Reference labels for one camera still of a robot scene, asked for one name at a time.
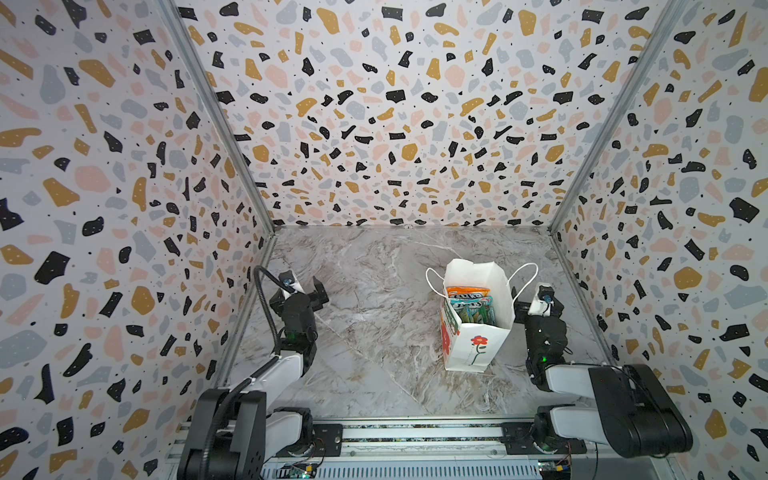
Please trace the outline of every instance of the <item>gray marble surface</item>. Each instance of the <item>gray marble surface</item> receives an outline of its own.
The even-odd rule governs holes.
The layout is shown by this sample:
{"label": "gray marble surface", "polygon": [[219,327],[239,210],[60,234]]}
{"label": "gray marble surface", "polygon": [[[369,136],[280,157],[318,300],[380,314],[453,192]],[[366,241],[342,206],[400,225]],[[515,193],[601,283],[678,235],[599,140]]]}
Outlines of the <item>gray marble surface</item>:
{"label": "gray marble surface", "polygon": [[[604,356],[544,231],[512,228],[286,228],[277,234],[269,270],[292,269],[312,288],[312,276],[330,302],[316,312],[319,338],[310,371],[273,406],[307,406],[316,417],[401,415],[528,416],[540,405],[582,402],[546,393],[528,381],[525,334],[514,325],[484,373],[447,372],[443,366],[439,300],[424,279],[427,267],[445,272],[456,257],[495,261],[511,273],[538,263],[537,281],[552,283],[564,304],[568,346],[576,362]],[[512,284],[529,278],[521,271]],[[265,293],[276,287],[267,280]],[[531,285],[522,294],[527,300]],[[278,328],[281,321],[276,317]],[[272,338],[257,305],[244,331],[230,381],[239,382],[269,358]]]}

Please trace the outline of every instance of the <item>white paper bag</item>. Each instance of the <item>white paper bag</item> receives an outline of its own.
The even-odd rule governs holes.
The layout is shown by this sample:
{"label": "white paper bag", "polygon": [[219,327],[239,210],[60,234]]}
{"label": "white paper bag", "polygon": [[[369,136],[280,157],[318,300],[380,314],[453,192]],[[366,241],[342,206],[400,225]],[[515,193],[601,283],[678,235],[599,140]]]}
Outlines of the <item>white paper bag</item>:
{"label": "white paper bag", "polygon": [[[538,265],[535,263],[526,263],[507,278],[504,270],[496,262],[473,263],[455,258],[445,268],[445,277],[441,277],[442,293],[435,290],[429,281],[430,270],[437,276],[439,274],[432,268],[426,270],[427,283],[435,293],[443,297],[440,308],[440,330],[446,370],[485,371],[498,349],[502,347],[515,321],[515,310],[512,306],[517,297],[512,298],[509,282],[520,269],[528,265],[535,266],[536,273],[520,289],[522,293],[538,275]],[[462,319],[451,307],[447,290],[449,286],[475,286],[490,289],[491,292],[488,295],[493,297],[492,306],[498,326],[462,323]]]}

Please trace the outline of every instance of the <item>robotic arm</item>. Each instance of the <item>robotic arm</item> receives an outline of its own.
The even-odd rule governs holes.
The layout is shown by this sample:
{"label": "robotic arm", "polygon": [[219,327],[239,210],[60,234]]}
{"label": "robotic arm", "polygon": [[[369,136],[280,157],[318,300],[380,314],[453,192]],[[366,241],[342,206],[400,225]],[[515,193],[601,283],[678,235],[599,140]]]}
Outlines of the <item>robotic arm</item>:
{"label": "robotic arm", "polygon": [[[178,480],[255,478],[262,464],[281,449],[290,446],[297,455],[304,455],[313,448],[308,409],[282,408],[271,415],[267,411],[311,367],[317,351],[313,312],[328,303],[328,295],[316,278],[315,291],[306,294],[292,272],[281,273],[279,279],[265,273],[281,288],[270,305],[285,323],[285,336],[274,335],[275,355],[240,384],[208,389],[200,396],[181,454]],[[256,284],[264,306],[260,282]],[[265,314],[273,328],[266,309]]]}
{"label": "robotic arm", "polygon": [[577,406],[539,407],[531,434],[542,449],[565,439],[610,445],[625,458],[687,452],[693,446],[688,424],[653,371],[643,364],[614,366],[566,364],[566,325],[554,288],[537,283],[522,312],[528,345],[526,368],[546,392],[594,399],[596,409]]}

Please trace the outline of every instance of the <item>terrazzo pattern wall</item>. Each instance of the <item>terrazzo pattern wall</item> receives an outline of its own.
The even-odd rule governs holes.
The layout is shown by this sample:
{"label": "terrazzo pattern wall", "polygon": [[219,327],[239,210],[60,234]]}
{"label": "terrazzo pattern wall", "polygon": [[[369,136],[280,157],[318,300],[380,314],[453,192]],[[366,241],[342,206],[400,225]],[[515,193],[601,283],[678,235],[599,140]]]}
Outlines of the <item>terrazzo pattern wall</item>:
{"label": "terrazzo pattern wall", "polygon": [[613,357],[694,431],[688,478],[768,471],[768,2],[691,2],[557,232]]}
{"label": "terrazzo pattern wall", "polygon": [[0,477],[158,478],[264,233],[154,4],[0,15]]}
{"label": "terrazzo pattern wall", "polygon": [[180,0],[275,224],[548,223],[666,0]]}

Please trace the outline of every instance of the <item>bag handle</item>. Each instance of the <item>bag handle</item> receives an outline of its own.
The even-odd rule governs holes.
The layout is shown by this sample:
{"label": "bag handle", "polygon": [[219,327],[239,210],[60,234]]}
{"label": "bag handle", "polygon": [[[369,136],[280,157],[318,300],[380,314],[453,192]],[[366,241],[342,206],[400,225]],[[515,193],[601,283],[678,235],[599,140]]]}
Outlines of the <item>bag handle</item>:
{"label": "bag handle", "polygon": [[[437,273],[437,272],[435,271],[435,269],[434,269],[434,268],[432,268],[432,267],[429,267],[429,268],[428,268],[428,269],[427,269],[427,270],[424,272],[424,277],[427,279],[427,284],[429,285],[429,288],[431,288],[433,292],[437,293],[437,294],[438,294],[438,295],[440,295],[441,297],[443,297],[443,298],[445,298],[445,299],[447,299],[447,300],[450,300],[450,299],[449,299],[447,296],[445,296],[445,295],[443,295],[442,293],[438,292],[437,290],[435,290],[435,287],[433,287],[433,286],[432,286],[432,282],[430,282],[430,281],[429,281],[429,271],[430,271],[430,270],[431,270],[432,272],[434,272],[434,273],[435,273],[435,275],[437,275],[437,276],[440,276],[440,274],[439,274],[439,273]],[[440,280],[442,280],[442,281],[444,281],[444,282],[445,282],[445,278],[443,278],[443,277],[441,277],[441,276],[440,276]]]}
{"label": "bag handle", "polygon": [[514,273],[513,273],[513,274],[512,274],[512,275],[511,275],[511,276],[510,276],[508,279],[507,279],[507,285],[509,285],[509,282],[512,280],[512,278],[514,278],[514,277],[515,277],[515,275],[517,275],[517,274],[518,274],[518,272],[519,272],[520,270],[524,269],[524,268],[525,268],[525,267],[527,267],[528,265],[533,265],[533,266],[535,266],[535,267],[536,267],[536,272],[533,274],[533,276],[531,277],[531,279],[530,279],[530,280],[529,280],[529,281],[528,281],[528,282],[527,282],[525,285],[523,285],[523,287],[520,289],[520,291],[518,292],[518,294],[517,294],[517,295],[515,295],[515,298],[513,298],[513,299],[512,299],[512,305],[515,305],[515,302],[517,301],[517,299],[518,299],[518,297],[520,296],[520,294],[521,294],[521,293],[523,293],[523,290],[525,290],[525,287],[527,287],[528,285],[530,285],[530,284],[531,284],[531,282],[532,282],[532,281],[533,281],[533,280],[536,278],[536,276],[538,275],[538,265],[536,265],[536,264],[535,264],[535,263],[533,263],[533,262],[523,263],[523,265],[522,265],[522,266],[520,266],[520,268],[518,268],[517,270],[515,270],[515,272],[514,272]]}

